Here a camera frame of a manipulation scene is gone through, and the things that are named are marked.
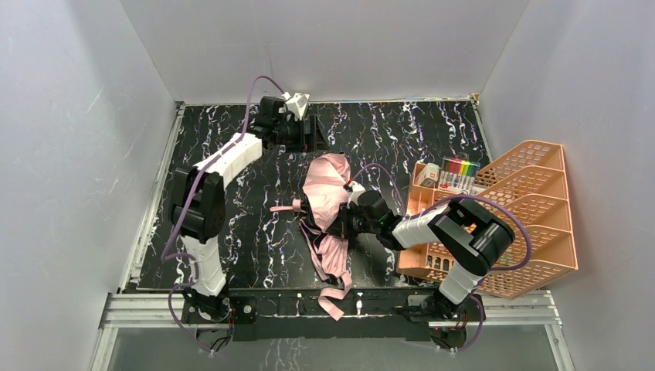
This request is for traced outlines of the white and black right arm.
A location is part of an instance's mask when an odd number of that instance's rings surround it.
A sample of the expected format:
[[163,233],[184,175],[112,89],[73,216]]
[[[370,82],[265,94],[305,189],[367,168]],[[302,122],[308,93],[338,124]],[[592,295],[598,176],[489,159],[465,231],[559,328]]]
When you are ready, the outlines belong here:
[[477,196],[454,196],[444,206],[400,216],[379,192],[365,191],[340,205],[327,233],[336,237],[374,234],[384,247],[396,251],[441,243],[453,258],[446,277],[432,296],[400,311],[409,317],[451,319],[515,240],[512,228],[486,206]]

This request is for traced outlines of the white eraser in organizer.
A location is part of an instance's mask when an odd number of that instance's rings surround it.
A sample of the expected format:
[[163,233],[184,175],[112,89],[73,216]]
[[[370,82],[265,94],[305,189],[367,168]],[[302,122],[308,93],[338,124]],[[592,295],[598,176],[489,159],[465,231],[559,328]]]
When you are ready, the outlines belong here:
[[422,169],[416,176],[416,184],[418,186],[434,189],[439,184],[439,175],[441,168],[434,163],[423,164]]

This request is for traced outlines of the pink and black folding umbrella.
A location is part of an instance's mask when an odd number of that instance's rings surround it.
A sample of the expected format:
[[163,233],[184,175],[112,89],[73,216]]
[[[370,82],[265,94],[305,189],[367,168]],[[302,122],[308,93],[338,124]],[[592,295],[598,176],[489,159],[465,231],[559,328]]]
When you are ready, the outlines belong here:
[[342,300],[352,288],[351,273],[347,269],[348,241],[328,234],[328,227],[336,219],[341,203],[348,201],[344,188],[350,179],[351,168],[343,153],[328,153],[314,159],[308,168],[302,191],[311,208],[299,222],[311,260],[318,277],[342,280],[344,287],[325,288],[318,304],[335,320],[344,312],[331,299]]

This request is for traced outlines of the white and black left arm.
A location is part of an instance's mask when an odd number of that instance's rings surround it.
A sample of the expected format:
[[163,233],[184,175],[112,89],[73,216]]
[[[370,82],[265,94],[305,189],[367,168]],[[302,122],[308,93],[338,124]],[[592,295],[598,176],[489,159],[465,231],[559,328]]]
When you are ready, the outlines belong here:
[[246,115],[242,130],[217,152],[192,167],[175,170],[168,211],[173,230],[161,259],[188,260],[192,276],[182,290],[198,304],[216,309],[226,296],[218,235],[226,220],[230,182],[275,146],[288,152],[328,149],[308,107],[307,94],[262,97],[256,115]]

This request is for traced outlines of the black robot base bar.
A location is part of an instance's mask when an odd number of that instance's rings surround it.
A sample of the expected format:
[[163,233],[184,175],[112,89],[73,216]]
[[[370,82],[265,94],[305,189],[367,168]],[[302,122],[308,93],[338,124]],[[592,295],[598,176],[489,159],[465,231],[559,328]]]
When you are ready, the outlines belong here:
[[439,322],[455,324],[438,313],[435,288],[354,288],[344,298],[320,302],[318,289],[234,289],[239,341],[264,339],[401,338],[428,341]]

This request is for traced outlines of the aluminium table frame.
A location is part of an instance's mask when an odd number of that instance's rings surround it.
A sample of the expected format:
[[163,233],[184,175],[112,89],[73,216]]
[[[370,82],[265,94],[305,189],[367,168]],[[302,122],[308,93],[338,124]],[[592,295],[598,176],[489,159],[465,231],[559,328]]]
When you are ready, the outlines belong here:
[[171,230],[165,215],[176,165],[191,164],[227,141],[243,108],[180,104],[156,172],[141,231],[125,278],[110,295],[101,319],[94,370],[571,370],[574,365],[549,291],[514,300],[483,296],[487,319],[470,309],[456,338],[462,352],[445,350],[447,324],[412,323],[389,309],[433,287],[398,275],[399,256],[373,237],[362,237],[348,256],[355,290],[335,322],[315,301],[322,283],[290,215],[268,206],[295,196],[306,155],[265,155],[230,186],[221,243],[229,288],[242,304],[236,338],[223,342],[226,323],[192,318],[183,298],[168,290],[188,273],[163,264]]

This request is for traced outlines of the pack of coloured markers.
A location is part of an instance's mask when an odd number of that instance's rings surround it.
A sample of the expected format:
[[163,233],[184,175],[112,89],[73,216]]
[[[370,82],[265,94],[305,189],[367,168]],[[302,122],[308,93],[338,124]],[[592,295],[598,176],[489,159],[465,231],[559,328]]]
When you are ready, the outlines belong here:
[[470,194],[479,170],[478,162],[445,157],[440,167],[437,188],[447,192]]

